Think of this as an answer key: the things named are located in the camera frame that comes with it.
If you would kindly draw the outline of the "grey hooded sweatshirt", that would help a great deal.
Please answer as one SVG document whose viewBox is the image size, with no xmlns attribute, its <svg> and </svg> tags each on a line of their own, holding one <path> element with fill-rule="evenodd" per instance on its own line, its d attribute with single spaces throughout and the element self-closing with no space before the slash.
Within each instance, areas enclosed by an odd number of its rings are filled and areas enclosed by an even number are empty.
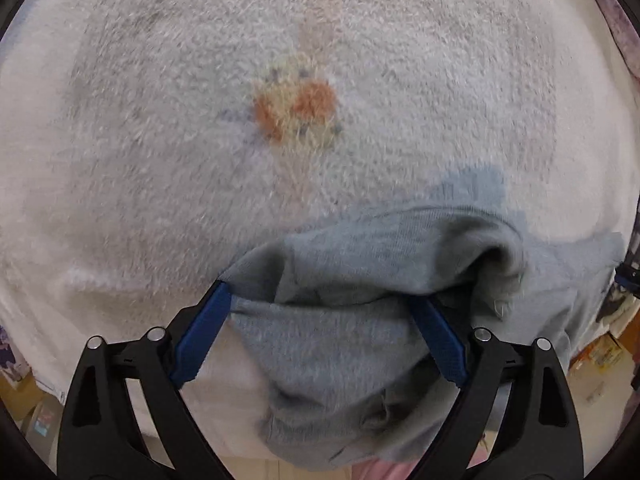
<svg viewBox="0 0 640 480">
<path fill-rule="evenodd" d="M 421 204 L 252 250 L 222 278 L 233 327 L 269 384 L 262 440 L 310 470 L 415 460 L 458 390 L 410 308 L 435 299 L 503 340 L 546 337 L 567 362 L 625 248 L 614 232 L 546 242 L 487 211 Z"/>
</svg>

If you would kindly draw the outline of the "white patterned bed blanket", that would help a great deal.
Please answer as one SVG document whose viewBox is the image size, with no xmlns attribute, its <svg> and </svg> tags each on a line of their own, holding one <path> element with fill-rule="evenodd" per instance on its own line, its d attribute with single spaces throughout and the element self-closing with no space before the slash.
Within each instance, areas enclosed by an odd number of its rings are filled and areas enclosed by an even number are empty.
<svg viewBox="0 0 640 480">
<path fill-rule="evenodd" d="M 1 44 L 1 321 L 58 394 L 282 237 L 427 204 L 627 248 L 638 194 L 596 0 L 27 0 Z M 278 457 L 231 315 L 183 395 Z"/>
</svg>

